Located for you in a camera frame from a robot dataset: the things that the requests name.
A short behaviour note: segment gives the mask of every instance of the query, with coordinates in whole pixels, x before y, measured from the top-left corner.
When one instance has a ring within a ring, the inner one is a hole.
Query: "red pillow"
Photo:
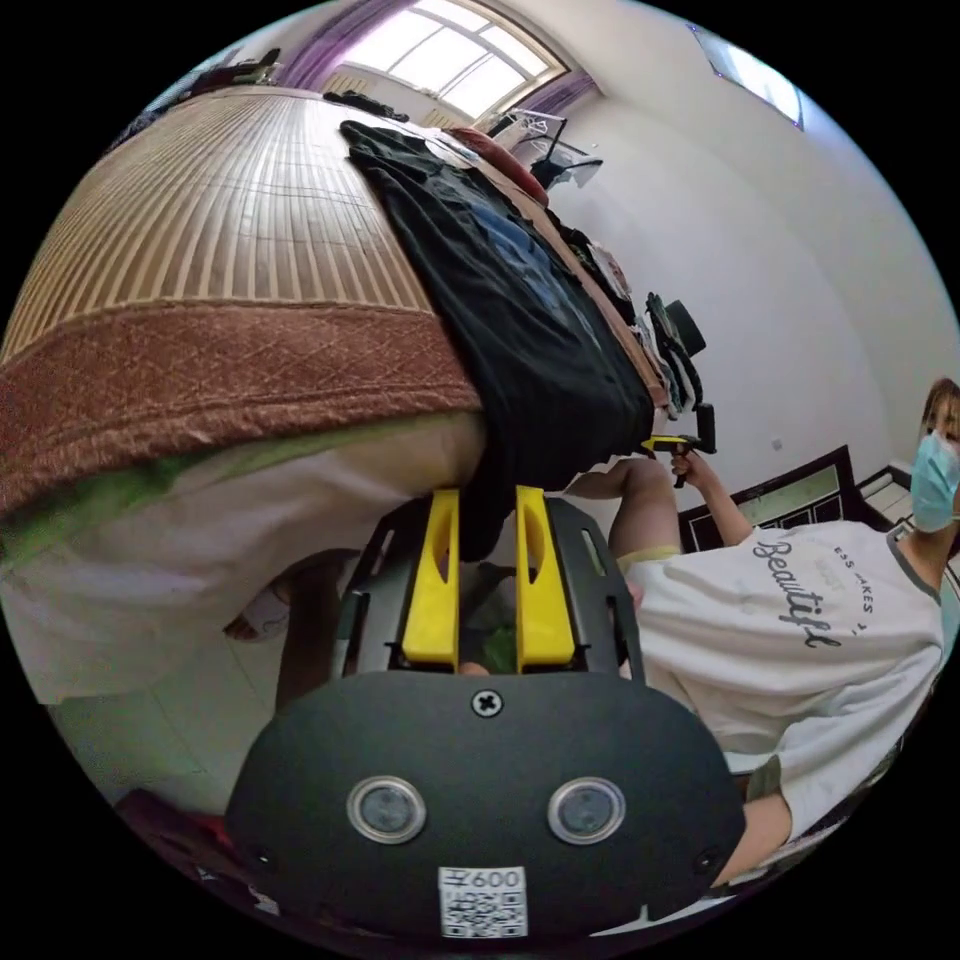
[[[536,177],[513,154],[495,140],[472,127],[454,127],[447,132],[473,150],[474,153],[478,153],[505,177],[509,177],[524,193],[530,194],[541,207],[549,205],[550,198],[547,196],[547,191],[540,186]]]

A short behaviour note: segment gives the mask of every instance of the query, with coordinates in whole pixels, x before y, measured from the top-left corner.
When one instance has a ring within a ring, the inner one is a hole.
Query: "window frame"
[[[796,127],[798,130],[803,132],[804,129],[804,114],[803,114],[803,95],[800,93],[800,88],[790,80],[787,80],[778,70],[774,67],[771,67],[770,64],[764,63],[759,58],[755,57],[749,50],[744,50],[742,47],[738,47],[735,43],[731,43],[729,40],[724,40],[723,37],[717,36],[717,34],[712,33],[709,30],[705,30],[702,27],[698,27],[696,24],[688,23],[687,27],[690,32],[696,37],[697,43],[700,46],[703,55],[706,57],[707,62],[710,64],[710,69],[713,71],[714,75],[719,77],[721,80],[726,80],[729,83],[732,83],[734,86],[739,87],[741,90],[745,90],[750,96],[765,103],[768,107],[775,110],[777,115],[786,120],[791,126]],[[794,120],[792,116],[785,113],[780,109],[775,103],[768,100],[763,94],[758,93],[752,87],[747,86],[737,75],[736,73],[728,67],[729,58],[724,55],[726,50],[738,50],[739,52],[746,54],[746,56],[751,57],[756,60],[758,64],[765,67],[768,70],[773,71],[780,77],[790,84],[793,92],[797,97],[797,119]]]
[[[380,70],[375,67],[368,67],[362,63],[355,63],[348,56],[346,56],[342,61],[342,65],[345,67],[350,67],[354,70],[363,70],[366,73],[371,74],[372,76],[379,77],[383,80],[390,80],[393,83],[402,84],[405,87],[408,87],[411,90],[416,90],[418,93],[428,96],[433,100],[436,100],[438,103],[443,104],[448,110],[452,110],[455,113],[467,116],[467,114],[455,106],[453,103],[450,103],[446,99],[446,94],[450,93],[460,81],[466,79],[474,70],[477,70],[485,63],[489,63],[491,59],[499,60],[501,63],[510,67],[512,70],[515,70],[523,77],[523,82],[519,83],[508,93],[504,94],[499,100],[495,103],[492,103],[487,107],[483,113],[477,117],[470,117],[471,123],[479,123],[485,117],[490,116],[491,114],[502,111],[505,106],[511,106],[515,103],[518,103],[520,100],[528,97],[535,90],[540,89],[547,83],[550,83],[552,80],[555,80],[557,77],[563,76],[563,74],[569,72],[569,67],[552,51],[550,50],[538,37],[531,34],[528,30],[525,30],[519,24],[514,23],[508,17],[501,14],[499,11],[494,10],[492,7],[485,6],[482,3],[472,2],[472,0],[448,0],[448,2],[455,4],[458,7],[462,7],[465,10],[470,11],[471,13],[476,13],[478,16],[483,17],[488,21],[487,26],[481,27],[480,30],[474,32],[469,30],[467,27],[462,26],[459,23],[456,23],[452,20],[447,20],[441,14],[434,13],[432,10],[422,10],[418,9],[416,6],[407,7],[405,10],[400,11],[401,13],[413,13],[418,17],[423,17],[427,20],[432,20],[436,24],[436,29],[429,33],[422,40],[419,40],[408,50],[398,57],[386,70]],[[489,40],[486,40],[481,33],[483,30],[486,30],[487,27],[499,27],[504,32],[508,33],[511,37],[517,40],[519,43],[522,43],[532,54],[539,57],[546,65],[547,69],[543,73],[534,76],[530,73],[529,70],[525,69],[515,60],[513,60],[507,53],[502,51],[494,43]],[[478,46],[483,47],[486,51],[483,56],[479,57],[473,63],[469,64],[463,70],[461,70],[456,76],[449,80],[440,90],[427,90],[423,87],[415,86],[407,80],[401,80],[399,77],[395,76],[392,71],[396,68],[415,50],[418,50],[424,43],[426,43],[431,37],[435,36],[440,30],[447,28],[453,30],[455,33],[459,34],[462,37],[465,37],[468,40],[476,43]]]

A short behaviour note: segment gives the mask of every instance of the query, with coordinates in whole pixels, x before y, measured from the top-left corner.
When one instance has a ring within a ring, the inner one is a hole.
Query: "white sheet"
[[[34,693],[54,704],[155,683],[289,564],[363,547],[400,504],[463,486],[483,446],[482,419],[463,414],[218,483],[203,482],[216,464],[188,471],[167,498],[0,582]]]

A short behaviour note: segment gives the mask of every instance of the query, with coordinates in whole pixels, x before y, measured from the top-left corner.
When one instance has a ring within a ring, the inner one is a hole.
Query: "green cloth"
[[[245,476],[267,467],[326,450],[388,436],[399,430],[443,423],[458,414],[437,414],[391,420],[370,427],[354,427],[329,433],[309,434],[285,440],[261,440],[233,448],[223,459],[210,483]],[[85,530],[140,510],[175,493],[186,471],[223,450],[209,450],[179,457],[164,457],[152,463],[116,470],[80,480],[56,491],[0,522],[0,571],[7,572],[30,562],[45,550],[62,544]]]
[[[491,673],[517,672],[517,628],[498,627],[483,645],[483,663]]]

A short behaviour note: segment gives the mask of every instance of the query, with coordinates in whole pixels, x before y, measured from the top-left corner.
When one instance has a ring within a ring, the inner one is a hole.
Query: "beautiful lettering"
[[[805,636],[804,643],[808,647],[818,644],[826,647],[842,646],[839,640],[826,636],[831,625],[826,620],[817,620],[823,614],[820,604],[823,597],[810,590],[804,590],[797,584],[797,578],[789,569],[784,559],[793,552],[793,545],[789,543],[758,543],[753,548],[753,555],[760,560],[766,560],[767,569],[774,582],[783,591],[787,600],[788,612],[778,619],[784,623],[792,623],[799,627]]]

